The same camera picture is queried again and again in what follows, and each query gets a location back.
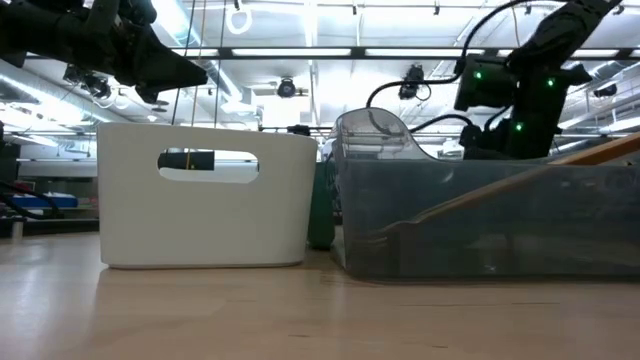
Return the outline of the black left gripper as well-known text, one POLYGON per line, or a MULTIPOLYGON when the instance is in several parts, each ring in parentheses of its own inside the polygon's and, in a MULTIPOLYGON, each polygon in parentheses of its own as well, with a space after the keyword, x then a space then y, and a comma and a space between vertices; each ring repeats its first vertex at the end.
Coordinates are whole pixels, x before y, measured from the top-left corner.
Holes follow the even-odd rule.
POLYGON ((112 74, 126 85, 149 85, 152 92, 207 83, 203 68, 163 45, 148 25, 117 18, 108 29, 88 26, 91 7, 21 4, 19 65, 33 53, 112 74))

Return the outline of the wooden spatula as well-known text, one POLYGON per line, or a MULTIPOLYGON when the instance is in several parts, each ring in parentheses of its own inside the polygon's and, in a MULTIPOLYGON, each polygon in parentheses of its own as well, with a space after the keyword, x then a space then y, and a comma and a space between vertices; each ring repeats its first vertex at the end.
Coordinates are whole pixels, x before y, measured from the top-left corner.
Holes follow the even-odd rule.
POLYGON ((624 138, 613 140, 609 143, 562 157, 558 160, 547 163, 544 167, 537 167, 502 180, 490 183, 473 191, 464 193, 434 207, 428 208, 412 218, 392 223, 376 232, 375 239, 387 239, 391 234, 401 228, 415 227, 421 225, 432 218, 444 213, 470 206, 486 198, 505 193, 541 176, 555 166, 595 166, 626 156, 640 150, 640 133, 634 133, 624 138))

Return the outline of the smoky grey transparent bin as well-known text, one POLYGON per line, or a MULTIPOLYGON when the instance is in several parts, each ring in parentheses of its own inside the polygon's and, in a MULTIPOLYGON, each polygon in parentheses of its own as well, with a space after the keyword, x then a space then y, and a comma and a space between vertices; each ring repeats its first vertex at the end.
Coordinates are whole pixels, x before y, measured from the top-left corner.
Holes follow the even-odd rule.
POLYGON ((504 178, 572 155, 442 160, 393 113, 341 115, 325 157, 343 235, 336 262, 361 280, 640 278, 640 150, 595 166, 555 166, 387 239, 392 223, 504 178))

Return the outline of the white plastic bin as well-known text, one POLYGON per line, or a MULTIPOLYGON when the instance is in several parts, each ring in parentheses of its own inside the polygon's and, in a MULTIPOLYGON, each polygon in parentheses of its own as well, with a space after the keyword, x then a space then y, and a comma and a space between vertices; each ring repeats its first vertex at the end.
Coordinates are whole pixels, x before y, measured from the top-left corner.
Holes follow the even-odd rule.
POLYGON ((111 268, 278 267, 305 258, 317 142, 152 124, 97 130, 100 255, 111 268), (253 180, 161 170, 170 148, 247 152, 253 180))

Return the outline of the teal plastic bin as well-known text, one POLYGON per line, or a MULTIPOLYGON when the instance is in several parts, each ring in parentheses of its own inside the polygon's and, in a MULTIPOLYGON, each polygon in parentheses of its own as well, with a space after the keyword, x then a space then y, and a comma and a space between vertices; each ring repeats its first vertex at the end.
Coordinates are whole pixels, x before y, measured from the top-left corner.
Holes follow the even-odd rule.
POLYGON ((327 186, 326 164, 318 162, 315 166, 307 244, 314 250, 329 250, 334 239, 334 210, 327 186))

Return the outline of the round black ceiling fixture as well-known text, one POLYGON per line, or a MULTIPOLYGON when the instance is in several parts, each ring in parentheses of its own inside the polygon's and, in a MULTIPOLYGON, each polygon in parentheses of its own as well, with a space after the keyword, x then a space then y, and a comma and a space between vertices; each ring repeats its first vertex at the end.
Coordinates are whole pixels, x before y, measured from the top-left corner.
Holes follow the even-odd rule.
POLYGON ((293 97, 308 97, 310 91, 308 89, 298 87, 291 77, 282 77, 276 89, 276 95, 283 99, 293 97))

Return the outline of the blue box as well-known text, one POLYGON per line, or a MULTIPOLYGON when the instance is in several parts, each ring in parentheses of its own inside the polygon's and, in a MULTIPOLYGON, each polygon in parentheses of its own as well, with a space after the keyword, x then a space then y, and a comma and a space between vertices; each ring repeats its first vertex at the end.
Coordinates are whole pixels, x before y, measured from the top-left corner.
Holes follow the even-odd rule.
MULTIPOLYGON (((48 193, 47 197, 50 198, 58 208, 77 208, 78 199, 69 194, 63 193, 48 193)), ((18 206, 25 208, 49 208, 50 203, 46 200, 37 198, 32 195, 14 195, 11 200, 18 206)))

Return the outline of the black overhead rig bar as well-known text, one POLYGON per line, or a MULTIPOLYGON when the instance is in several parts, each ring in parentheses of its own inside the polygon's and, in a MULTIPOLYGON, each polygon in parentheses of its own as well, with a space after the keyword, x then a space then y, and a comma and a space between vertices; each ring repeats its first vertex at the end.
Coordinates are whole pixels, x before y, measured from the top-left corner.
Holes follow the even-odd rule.
POLYGON ((174 53, 189 59, 231 60, 231 59, 416 59, 416 60, 456 60, 465 55, 489 55, 507 57, 513 48, 470 47, 463 51, 458 47, 203 47, 171 48, 174 53))

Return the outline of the grey ceiling air duct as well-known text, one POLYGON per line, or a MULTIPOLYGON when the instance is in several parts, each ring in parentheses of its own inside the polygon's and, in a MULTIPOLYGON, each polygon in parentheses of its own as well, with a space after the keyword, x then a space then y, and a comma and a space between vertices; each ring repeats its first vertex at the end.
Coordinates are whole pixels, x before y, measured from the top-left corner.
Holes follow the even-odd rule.
POLYGON ((611 134, 640 128, 640 61, 608 61, 589 71, 592 80, 569 88, 559 128, 564 134, 611 134), (593 91, 616 83, 616 95, 593 91))

